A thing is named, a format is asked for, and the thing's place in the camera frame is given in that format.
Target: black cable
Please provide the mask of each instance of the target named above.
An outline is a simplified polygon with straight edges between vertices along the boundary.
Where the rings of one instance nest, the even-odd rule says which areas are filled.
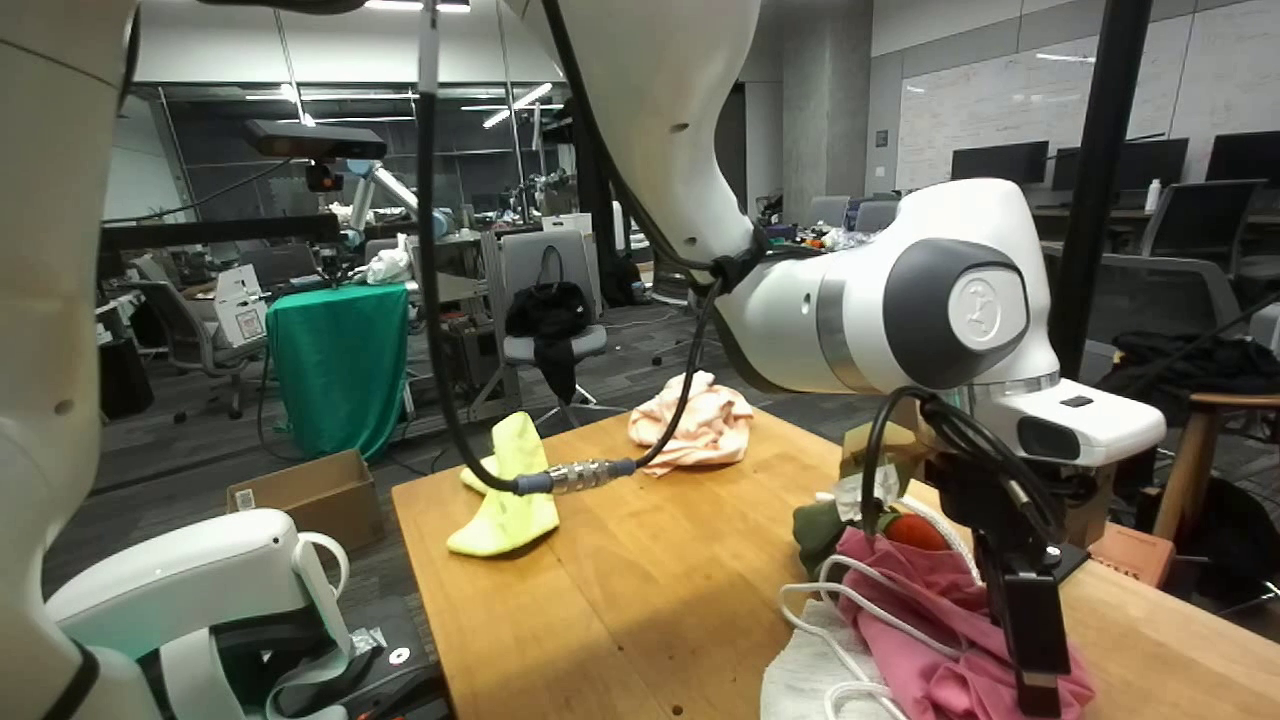
[[[1207,333],[1193,338],[1183,350],[1164,351],[1164,357],[1153,357],[1148,363],[1177,363],[1177,360],[1183,360],[1183,357],[1193,357],[1193,351],[1207,350],[1211,342],[1220,342],[1229,329],[1248,324],[1254,311],[1265,311],[1265,310],[1267,310],[1267,303],[1275,303],[1275,300],[1280,300],[1280,290],[1275,290],[1275,293],[1267,293],[1267,298],[1259,298],[1254,303],[1248,303],[1248,310],[1244,310],[1244,311],[1236,311],[1232,322],[1224,322],[1224,324],[1214,324],[1214,329],[1207,329]]]
[[[415,96],[419,113],[415,113],[415,176],[419,176],[419,207],[433,207],[433,172],[437,172],[437,78],[419,78],[419,96]],[[677,423],[683,415],[686,406],[686,387],[691,387],[691,374],[683,376],[679,402],[677,402],[677,415],[662,428],[659,443],[648,449],[639,462],[597,462],[597,465],[569,465],[569,468],[548,468],[537,478],[515,478],[515,480],[499,480],[494,471],[486,471],[477,457],[477,449],[466,443],[455,406],[453,406],[453,376],[449,376],[449,357],[445,357],[445,333],[441,333],[441,281],[437,281],[437,246],[429,246],[433,228],[429,228],[433,212],[415,212],[415,255],[419,255],[419,298],[423,298],[423,324],[429,324],[429,357],[433,357],[433,376],[437,376],[437,392],[441,392],[441,415],[449,428],[453,449],[460,452],[460,462],[477,471],[477,480],[484,489],[494,491],[552,491],[552,489],[587,489],[587,483],[605,483],[616,478],[631,478],[639,468],[639,462],[648,465],[654,452],[662,452],[662,443],[677,435]],[[703,338],[703,322],[694,322],[694,338],[686,350],[686,360],[694,363],[699,351],[699,338]]]
[[[920,384],[904,384],[904,387],[889,392],[870,415],[866,449],[862,449],[862,496],[860,496],[860,518],[862,518],[866,537],[878,531],[878,518],[884,518],[884,503],[877,501],[877,468],[878,468],[884,431],[889,431],[894,406],[904,406],[904,402],[933,402],[933,392]]]
[[[889,392],[889,402],[877,409],[870,428],[866,428],[866,449],[862,449],[862,496],[860,496],[860,518],[866,537],[877,537],[884,503],[877,496],[877,468],[878,468],[878,449],[884,449],[884,431],[889,421],[894,412],[894,406],[904,402],[920,402],[920,415],[926,421],[926,428],[950,449],[964,452],[969,462],[978,462],[982,471],[1002,480],[1002,491],[1015,496],[1006,489],[1006,480],[1015,480],[1015,489],[1028,496],[1022,519],[1032,524],[1032,531],[1038,539],[1056,539],[1058,524],[1046,512],[1051,496],[1042,489],[1042,480],[993,431],[982,431],[969,412],[960,412],[956,406],[948,406],[945,396],[920,387],[920,384],[904,384],[894,392]]]
[[[132,9],[127,45],[124,45],[124,78],[120,78],[114,107],[124,107],[124,99],[127,99],[127,93],[132,93],[135,57],[140,57],[140,37],[145,37],[145,12]]]
[[[250,182],[262,182],[262,176],[279,172],[283,163],[292,163],[292,160],[279,160],[279,163],[269,163],[269,169],[261,169],[261,172],[246,172],[246,176],[239,176],[239,182],[230,182],[230,186],[225,186],[225,187],[213,187],[213,194],[204,194],[204,196],[197,196],[197,202],[189,202],[189,204],[157,207],[157,212],[145,212],[145,215],[108,215],[102,223],[147,223],[147,221],[159,221],[159,215],[176,215],[176,212],[213,204],[213,202],[221,202],[221,196],[227,196],[227,194],[237,194],[237,187],[242,187],[242,186],[250,186]]]
[[[672,435],[677,435],[677,428],[683,421],[683,409],[686,409],[691,374],[694,374],[694,360],[699,360],[699,350],[703,350],[703,333],[708,333],[708,316],[691,311],[691,345],[686,345],[686,360],[683,360],[683,384],[679,384],[679,396],[677,396],[677,412],[672,412],[662,435],[636,462],[636,468],[648,468],[672,443]]]

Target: cable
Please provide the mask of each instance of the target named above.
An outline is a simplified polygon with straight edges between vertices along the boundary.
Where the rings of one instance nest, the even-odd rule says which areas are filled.
[[[1193,338],[1180,351],[1154,357],[1153,363],[1171,363],[1171,360],[1180,360],[1180,357],[1193,357],[1193,351],[1207,350],[1214,338],[1224,338],[1224,333],[1236,329],[1236,324],[1248,324],[1254,311],[1265,311],[1265,310],[1275,303],[1275,300],[1280,300],[1280,290],[1267,293],[1267,298],[1259,298],[1254,303],[1248,303],[1248,310],[1236,311],[1232,322],[1224,322],[1224,324]]]
[[[120,78],[114,107],[124,107],[124,99],[127,99],[127,93],[132,93],[140,37],[145,37],[145,12],[140,12],[140,9],[132,9],[132,20],[127,20],[127,45],[124,45],[124,78]]]
[[[415,121],[415,176],[419,176],[419,207],[433,207],[433,172],[437,172],[437,9],[423,12],[423,51],[433,57],[419,57],[419,121]],[[429,215],[433,212],[415,212],[415,232],[419,237],[433,237],[429,228]],[[449,357],[445,357],[445,338],[441,338],[441,260],[437,260],[437,246],[415,246],[415,260],[419,260],[419,298],[423,298],[423,324],[429,324],[429,357],[433,357],[433,376],[437,376],[437,392],[441,392],[441,415],[445,415],[445,428],[449,428],[449,439],[453,449],[460,452],[460,462],[477,471],[477,480],[493,491],[572,491],[572,489],[597,489],[597,483],[607,483],[607,480],[619,480],[619,478],[631,478],[639,465],[652,465],[662,443],[677,435],[679,428],[679,415],[683,415],[683,406],[686,406],[686,387],[691,387],[691,363],[694,363],[694,351],[699,351],[699,342],[703,342],[703,316],[694,322],[694,338],[691,338],[691,350],[686,350],[686,374],[683,374],[683,387],[679,387],[679,402],[677,402],[677,415],[672,423],[662,428],[659,443],[648,449],[639,462],[587,462],[587,465],[559,465],[559,468],[548,468],[548,471],[537,471],[537,478],[515,478],[515,480],[499,480],[493,478],[477,449],[466,443],[465,435],[465,423],[460,423],[460,412],[453,406],[453,376],[449,376]]]
[[[860,518],[862,518],[866,539],[877,539],[877,529],[878,529],[878,518],[884,518],[884,503],[877,496],[877,468],[878,468],[884,431],[889,431],[890,409],[904,406],[904,402],[920,402],[920,415],[926,421],[926,428],[948,449],[964,452],[969,462],[978,462],[982,471],[999,478],[999,489],[1011,496],[1011,503],[1018,510],[1018,518],[1028,519],[1028,529],[1042,543],[1051,543],[1058,537],[1058,524],[1046,512],[1051,510],[1051,491],[1042,489],[1042,480],[1002,439],[982,431],[969,412],[960,412],[945,396],[936,396],[936,392],[926,392],[920,384],[904,384],[904,387],[889,392],[889,402],[877,409],[877,421],[866,428],[862,496],[860,496]]]
[[[147,221],[159,221],[159,215],[176,215],[176,212],[198,207],[198,204],[209,204],[209,202],[221,202],[221,196],[227,196],[227,194],[237,194],[237,187],[242,187],[242,186],[250,186],[250,182],[262,182],[262,176],[272,176],[272,172],[283,169],[283,163],[292,163],[292,160],[279,160],[279,163],[272,163],[272,169],[246,172],[246,176],[239,176],[239,182],[230,182],[230,186],[225,186],[225,187],[213,187],[213,194],[204,194],[204,196],[197,196],[197,202],[189,202],[189,204],[171,204],[171,207],[145,212],[145,215],[108,215],[102,223],[147,223]]]
[[[672,435],[683,421],[683,409],[686,409],[686,387],[691,387],[694,357],[703,350],[703,333],[708,333],[708,316],[699,310],[691,310],[691,345],[686,345],[686,360],[683,360],[683,384],[677,396],[677,412],[672,412],[662,435],[636,462],[636,468],[648,468],[672,443]]]
[[[1183,103],[1183,78],[1189,78],[1189,62],[1193,62],[1193,37],[1197,37],[1197,23],[1201,23],[1201,0],[1193,5],[1193,20],[1189,20],[1189,37],[1183,37],[1183,57],[1177,65],[1177,86],[1171,86],[1171,113],[1167,113],[1167,138],[1177,127],[1177,107]]]
[[[829,627],[821,627],[821,623],[813,623],[813,621],[805,621],[801,612],[787,608],[787,602],[782,602],[787,591],[839,591],[839,590],[837,590],[837,583],[782,583],[779,597],[776,597],[779,615],[782,615],[791,627],[825,640],[829,653],[845,663],[845,673],[854,675],[854,681],[833,686],[833,687],[825,693],[829,715],[833,715],[833,706],[837,706],[837,693],[839,693],[839,696],[866,696],[866,702],[877,702],[889,715],[904,720],[904,713],[890,706],[890,693],[889,693],[884,686],[877,686],[877,681],[839,650],[839,640],[837,640]]]
[[[904,384],[904,387],[889,392],[889,402],[870,415],[870,431],[866,431],[866,449],[862,449],[862,496],[860,496],[860,518],[862,518],[866,537],[877,537],[878,518],[884,518],[884,503],[877,501],[877,468],[878,468],[884,431],[889,431],[894,406],[904,406],[904,402],[933,402],[933,392],[920,384]]]

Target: monitor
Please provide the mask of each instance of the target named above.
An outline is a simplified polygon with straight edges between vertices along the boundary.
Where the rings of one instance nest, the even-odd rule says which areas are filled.
[[[1202,182],[1280,186],[1280,131],[1214,138]]]
[[[1180,186],[1183,182],[1183,160],[1189,160],[1189,142],[1143,142],[1143,146],[1122,146],[1115,160],[1115,194],[1135,194],[1148,187],[1154,176],[1160,186]],[[1051,160],[1051,187],[1070,194],[1078,176],[1078,149],[1056,149]]]
[[[956,149],[950,154],[950,182],[960,182],[960,176],[1002,176],[1011,186],[1042,186],[1042,163],[1046,163],[1046,142]]]

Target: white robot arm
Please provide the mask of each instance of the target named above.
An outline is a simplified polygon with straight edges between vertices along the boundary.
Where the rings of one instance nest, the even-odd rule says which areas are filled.
[[[1018,187],[906,196],[860,248],[765,260],[717,163],[717,121],[759,0],[509,0],[559,57],[645,232],[713,298],[740,374],[791,392],[964,387],[1028,462],[1100,468],[1153,449],[1164,415],[1070,382],[1046,350],[1046,275]]]
[[[334,650],[328,659],[353,653],[314,553],[283,512],[225,518],[159,539],[163,548],[124,553],[69,583],[54,612],[38,597],[42,553],[90,489],[101,457],[96,237],[127,12],[132,0],[0,0],[0,715],[159,715],[135,653],[221,621],[319,612]],[[225,569],[269,579],[215,590]],[[183,597],[171,583],[178,571],[198,571],[198,590],[215,597],[163,608]],[[147,612],[127,615],[114,606],[127,597],[153,602],[135,606]],[[127,646],[111,650],[102,632],[124,632]],[[209,637],[163,653],[213,659]]]

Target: table surface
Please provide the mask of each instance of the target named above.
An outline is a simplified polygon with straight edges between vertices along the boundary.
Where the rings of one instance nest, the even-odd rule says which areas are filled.
[[[548,439],[552,462],[631,457],[623,421]],[[837,443],[776,415],[721,471],[554,496],[559,531],[515,562],[449,558],[477,496],[455,471],[393,491],[453,706],[484,715],[759,715],[782,650],[776,590],[805,569],[791,510],[837,478]],[[1275,715],[1280,646],[1113,569],[1063,583],[1087,715]]]

